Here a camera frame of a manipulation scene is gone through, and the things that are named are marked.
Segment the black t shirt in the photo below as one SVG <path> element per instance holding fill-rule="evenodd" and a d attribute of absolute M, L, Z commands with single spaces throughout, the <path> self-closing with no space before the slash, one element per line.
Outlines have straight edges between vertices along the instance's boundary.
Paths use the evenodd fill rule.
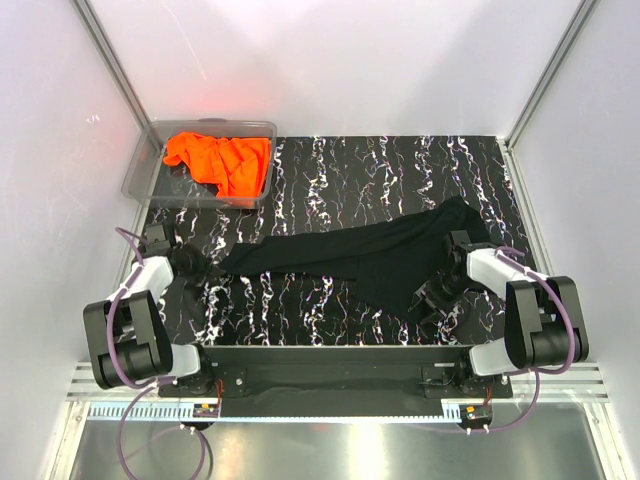
<path fill-rule="evenodd" d="M 433 210 L 391 221 L 237 243 L 219 267 L 231 275 L 268 271 L 347 280 L 356 299 L 418 323 L 433 310 L 425 304 L 412 307 L 414 292 L 445 266 L 443 241 L 454 231 L 465 231 L 474 243 L 491 240 L 480 213 L 455 196 Z"/>

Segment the clear plastic bin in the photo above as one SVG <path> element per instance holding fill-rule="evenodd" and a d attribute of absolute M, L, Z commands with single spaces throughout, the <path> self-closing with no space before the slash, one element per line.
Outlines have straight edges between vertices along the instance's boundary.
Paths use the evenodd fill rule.
<path fill-rule="evenodd" d="M 267 138 L 271 141 L 268 159 L 275 156 L 277 127 L 269 121 L 227 120 L 157 120 L 147 125 L 132 155 L 121 192 L 149 208 L 257 209 L 269 196 L 273 165 L 266 169 L 265 184 L 254 197 L 219 197 L 212 185 L 195 182 L 185 165 L 168 166 L 163 158 L 168 141 L 183 132 L 216 138 Z"/>

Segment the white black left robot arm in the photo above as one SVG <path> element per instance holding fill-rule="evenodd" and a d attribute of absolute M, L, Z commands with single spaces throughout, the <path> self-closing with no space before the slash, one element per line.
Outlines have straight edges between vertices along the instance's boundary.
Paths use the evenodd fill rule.
<path fill-rule="evenodd" d="M 143 389 L 168 379 L 196 396 L 215 386 L 216 372 L 204 348 L 171 342 L 159 311 L 163 292 L 176 279 L 202 287 L 212 264 L 178 239 L 174 225 L 156 223 L 142 236 L 121 228 L 134 251 L 131 271 L 106 299 L 87 305 L 83 321 L 92 373 L 103 390 Z"/>

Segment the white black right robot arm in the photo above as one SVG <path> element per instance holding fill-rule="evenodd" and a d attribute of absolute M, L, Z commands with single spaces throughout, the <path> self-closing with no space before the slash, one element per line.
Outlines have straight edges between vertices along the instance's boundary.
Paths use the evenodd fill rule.
<path fill-rule="evenodd" d="M 489 396 L 512 375 L 559 375 L 586 359 L 588 338 L 571 278 L 542 274 L 520 263 L 523 252 L 474 243 L 465 231 L 449 233 L 444 251 L 443 267 L 415 291 L 410 308 L 445 317 L 464 293 L 485 291 L 504 303 L 504 334 L 462 348 L 450 366 L 424 368 L 426 397 Z"/>

